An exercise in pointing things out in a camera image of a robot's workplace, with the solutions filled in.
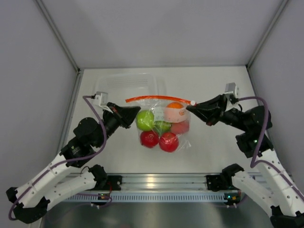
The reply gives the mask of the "red fake apple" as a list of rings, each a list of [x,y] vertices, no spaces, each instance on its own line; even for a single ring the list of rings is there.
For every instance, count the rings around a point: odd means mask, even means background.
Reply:
[[[165,152],[174,152],[179,146],[179,139],[172,132],[164,133],[159,139],[159,147]]]

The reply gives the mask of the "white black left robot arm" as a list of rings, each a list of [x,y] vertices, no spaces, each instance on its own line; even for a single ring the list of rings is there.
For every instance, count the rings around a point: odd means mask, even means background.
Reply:
[[[119,127],[130,128],[140,109],[139,106],[120,107],[108,102],[102,117],[82,119],[73,130],[74,138],[46,168],[28,183],[6,191],[13,204],[9,219],[30,224],[73,195],[85,190],[104,189],[108,175],[100,165],[94,165],[69,181],[61,180],[94,158],[97,155],[95,148],[101,152],[106,141]]]

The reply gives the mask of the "pink fake peach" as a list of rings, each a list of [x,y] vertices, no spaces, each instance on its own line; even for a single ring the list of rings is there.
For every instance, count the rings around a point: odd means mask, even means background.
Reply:
[[[172,123],[171,125],[171,132],[174,134],[185,134],[190,129],[189,121],[182,121],[179,123]]]

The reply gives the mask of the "orange fake orange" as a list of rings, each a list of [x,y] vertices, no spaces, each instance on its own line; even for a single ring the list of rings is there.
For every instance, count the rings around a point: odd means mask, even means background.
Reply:
[[[179,102],[171,102],[169,103],[167,106],[167,108],[174,108],[174,109],[181,109],[183,108],[183,104],[179,103]]]

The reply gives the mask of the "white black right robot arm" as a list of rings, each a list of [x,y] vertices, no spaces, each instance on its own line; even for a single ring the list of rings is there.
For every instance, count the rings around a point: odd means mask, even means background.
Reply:
[[[246,112],[234,108],[240,101],[252,97],[236,98],[234,95],[218,95],[186,109],[208,126],[218,122],[242,130],[236,136],[241,152],[250,159],[250,167],[257,168],[270,190],[259,184],[238,164],[227,166],[218,175],[207,176],[208,189],[212,191],[237,189],[245,193],[269,216],[275,228],[302,228],[304,226],[304,195],[297,188],[277,157],[273,144],[266,136],[272,127],[267,102],[258,96],[253,99],[262,105]]]

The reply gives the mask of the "clear zip top bag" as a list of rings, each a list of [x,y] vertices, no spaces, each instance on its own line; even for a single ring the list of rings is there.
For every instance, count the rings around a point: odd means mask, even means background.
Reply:
[[[166,106],[171,102],[179,102],[183,104],[183,108],[181,109],[174,109],[174,108],[167,108]],[[190,123],[190,112],[186,109],[189,105],[195,105],[195,101],[186,100],[182,98],[172,97],[172,96],[165,96],[165,95],[144,95],[138,97],[132,97],[126,99],[126,103],[130,105],[138,105],[141,107],[141,110],[149,110],[152,111],[154,114],[154,122],[155,121],[165,121],[169,123],[179,123],[182,121],[189,121]],[[140,142],[140,134],[143,132],[138,130],[139,135],[139,142]],[[191,147],[190,140],[189,140],[189,131],[185,134],[177,134],[179,139],[179,146],[176,151],[188,149]],[[157,144],[153,148],[149,148],[151,150],[161,150],[159,144]]]

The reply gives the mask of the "green fake apple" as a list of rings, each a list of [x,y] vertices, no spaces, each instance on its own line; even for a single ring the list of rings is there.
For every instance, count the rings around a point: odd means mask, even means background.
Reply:
[[[142,110],[136,116],[136,126],[141,131],[150,131],[154,128],[154,114],[149,110]]]

